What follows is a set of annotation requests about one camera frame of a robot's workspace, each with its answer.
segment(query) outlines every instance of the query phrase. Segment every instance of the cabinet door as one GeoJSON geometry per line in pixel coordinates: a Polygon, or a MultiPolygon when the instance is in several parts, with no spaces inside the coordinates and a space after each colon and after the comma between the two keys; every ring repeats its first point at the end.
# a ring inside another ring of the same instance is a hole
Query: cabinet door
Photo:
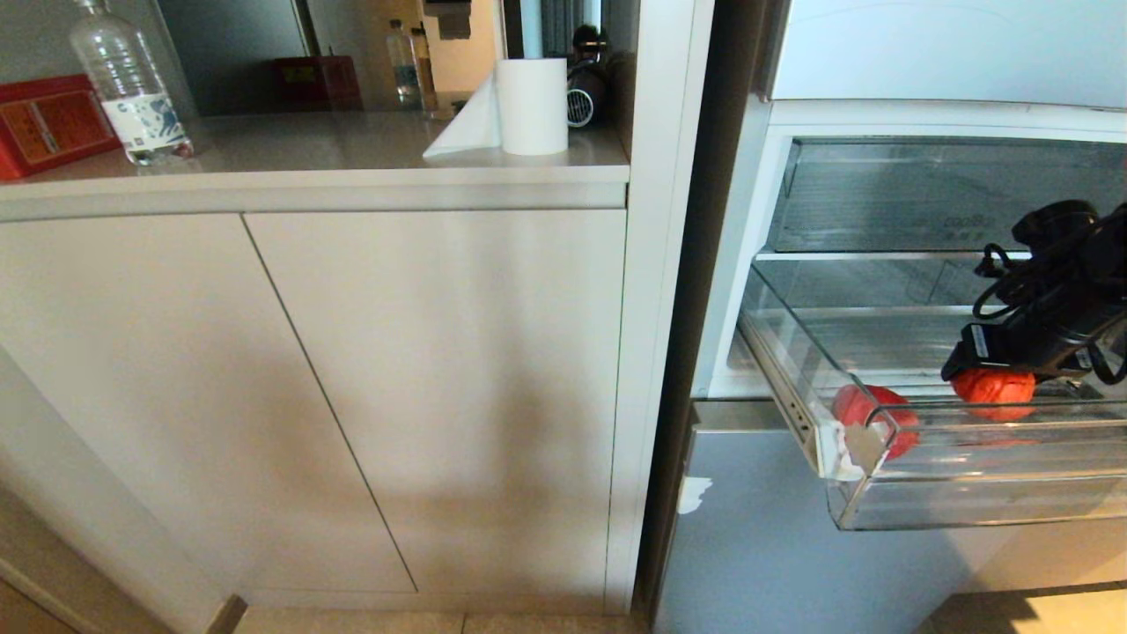
{"type": "Polygon", "coordinates": [[[234,214],[0,225],[0,343],[229,589],[411,591],[234,214]]]}
{"type": "Polygon", "coordinates": [[[791,0],[772,99],[1127,107],[1124,0],[791,0]]]}
{"type": "Polygon", "coordinates": [[[601,598],[625,211],[247,220],[419,591],[601,598]]]}

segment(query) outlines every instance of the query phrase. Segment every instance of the bottle label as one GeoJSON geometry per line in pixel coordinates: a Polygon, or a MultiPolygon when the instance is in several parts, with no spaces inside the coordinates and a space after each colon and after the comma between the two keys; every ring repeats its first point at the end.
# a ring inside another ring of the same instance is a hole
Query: bottle label
{"type": "Polygon", "coordinates": [[[156,150],[185,140],[184,125],[163,92],[103,101],[101,108],[126,150],[156,150]]]}

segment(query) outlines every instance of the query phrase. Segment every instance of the paper towel roll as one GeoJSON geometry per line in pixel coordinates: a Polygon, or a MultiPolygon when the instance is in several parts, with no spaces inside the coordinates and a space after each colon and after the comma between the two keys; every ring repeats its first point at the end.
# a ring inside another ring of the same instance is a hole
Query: paper towel roll
{"type": "Polygon", "coordinates": [[[567,150],[566,60],[500,60],[495,80],[503,150],[524,155],[567,150]]]}

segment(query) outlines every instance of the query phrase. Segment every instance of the black device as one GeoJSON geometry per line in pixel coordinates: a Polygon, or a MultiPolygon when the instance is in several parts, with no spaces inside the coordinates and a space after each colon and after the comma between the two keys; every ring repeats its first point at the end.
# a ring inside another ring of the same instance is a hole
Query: black device
{"type": "MultiPolygon", "coordinates": [[[[983,321],[1009,316],[1001,324],[965,327],[943,365],[943,381],[987,368],[1031,373],[1038,382],[1090,372],[1109,385],[1121,382],[1127,363],[1112,372],[1098,341],[1127,319],[1125,229],[1127,203],[1100,218],[1085,200],[1061,200],[1013,225],[1013,238],[1029,247],[1028,260],[1014,261],[1001,245],[986,244],[975,273],[997,280],[975,301],[974,315],[983,321]],[[992,296],[1005,305],[985,312],[992,296]]],[[[1116,347],[1122,345],[1120,333],[1116,347]]]]}

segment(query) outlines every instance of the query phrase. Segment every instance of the transparent crisper drawer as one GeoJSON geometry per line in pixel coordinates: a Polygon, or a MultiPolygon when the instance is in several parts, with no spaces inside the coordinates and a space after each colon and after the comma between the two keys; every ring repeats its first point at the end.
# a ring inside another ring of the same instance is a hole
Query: transparent crisper drawer
{"type": "Polygon", "coordinates": [[[976,262],[950,255],[753,264],[739,330],[827,480],[841,528],[1127,517],[1122,384],[1089,375],[1040,384],[1031,404],[968,405],[940,378],[987,283],[973,275],[976,262]],[[846,386],[872,403],[863,425],[845,428],[834,417],[846,386]],[[908,404],[878,405],[864,386],[893,390],[908,404]],[[1030,408],[1011,421],[974,414],[1030,408]],[[896,410],[919,423],[902,429],[896,410]]]}

